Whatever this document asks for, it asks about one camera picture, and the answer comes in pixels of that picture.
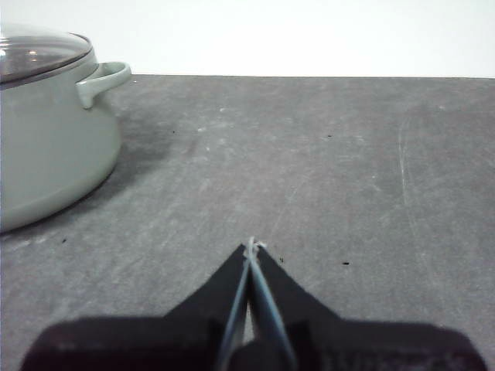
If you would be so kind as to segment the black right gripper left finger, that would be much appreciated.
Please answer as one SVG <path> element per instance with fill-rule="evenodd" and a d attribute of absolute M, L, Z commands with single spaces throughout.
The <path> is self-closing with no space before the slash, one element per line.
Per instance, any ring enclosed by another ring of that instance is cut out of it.
<path fill-rule="evenodd" d="M 160 316 L 103 316 L 43 330 L 23 370 L 212 370 L 234 329 L 247 281 L 244 246 L 210 278 Z"/>

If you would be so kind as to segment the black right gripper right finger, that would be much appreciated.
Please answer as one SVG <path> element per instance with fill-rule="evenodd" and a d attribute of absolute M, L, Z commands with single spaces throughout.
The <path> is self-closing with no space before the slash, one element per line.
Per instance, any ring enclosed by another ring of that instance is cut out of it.
<path fill-rule="evenodd" d="M 485 370 L 461 332 L 417 322 L 343 318 L 298 285 L 268 254 L 250 247 L 254 290 L 272 332 L 300 370 Z"/>

